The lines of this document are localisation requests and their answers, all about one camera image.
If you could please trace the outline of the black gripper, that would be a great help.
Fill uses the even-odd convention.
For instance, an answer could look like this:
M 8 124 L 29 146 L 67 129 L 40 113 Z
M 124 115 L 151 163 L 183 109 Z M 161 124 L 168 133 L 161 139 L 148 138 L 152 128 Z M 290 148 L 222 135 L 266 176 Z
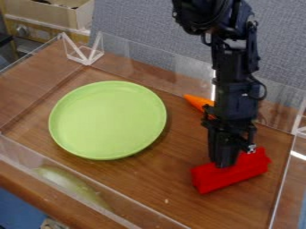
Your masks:
M 214 106 L 204 105 L 202 125 L 208 130 L 210 161 L 219 168 L 235 165 L 240 152 L 255 152 L 254 120 L 258 103 L 266 98 L 266 85 L 260 81 L 214 81 Z

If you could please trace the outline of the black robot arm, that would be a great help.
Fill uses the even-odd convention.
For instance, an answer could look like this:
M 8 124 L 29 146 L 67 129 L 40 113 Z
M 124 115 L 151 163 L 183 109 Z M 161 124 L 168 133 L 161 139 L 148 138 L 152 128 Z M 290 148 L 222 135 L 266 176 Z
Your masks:
M 172 0 L 172 6 L 175 22 L 211 48 L 215 101 L 203 106 L 202 125 L 208 129 L 210 161 L 224 168 L 240 152 L 255 152 L 254 120 L 266 98 L 266 85 L 252 76 L 260 60 L 258 22 L 244 0 Z

